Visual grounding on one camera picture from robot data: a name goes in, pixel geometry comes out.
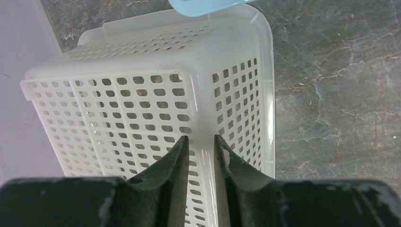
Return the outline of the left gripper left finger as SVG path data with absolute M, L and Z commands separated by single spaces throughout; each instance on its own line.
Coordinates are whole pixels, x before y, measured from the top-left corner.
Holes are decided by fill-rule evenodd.
M 183 227 L 189 175 L 189 138 L 181 136 L 167 154 L 128 180 L 132 227 Z

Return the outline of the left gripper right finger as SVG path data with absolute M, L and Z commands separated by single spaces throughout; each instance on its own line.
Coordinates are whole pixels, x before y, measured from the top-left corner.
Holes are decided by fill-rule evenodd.
M 220 227 L 280 227 L 282 182 L 239 157 L 220 135 L 214 136 L 214 171 Z

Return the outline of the large white perforated basket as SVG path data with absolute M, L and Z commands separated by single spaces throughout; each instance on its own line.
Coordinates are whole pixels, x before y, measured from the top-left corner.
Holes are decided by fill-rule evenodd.
M 20 86 L 66 176 L 129 179 L 187 136 L 187 227 L 218 226 L 216 134 L 275 175 L 272 32 L 250 5 L 105 23 L 30 69 Z

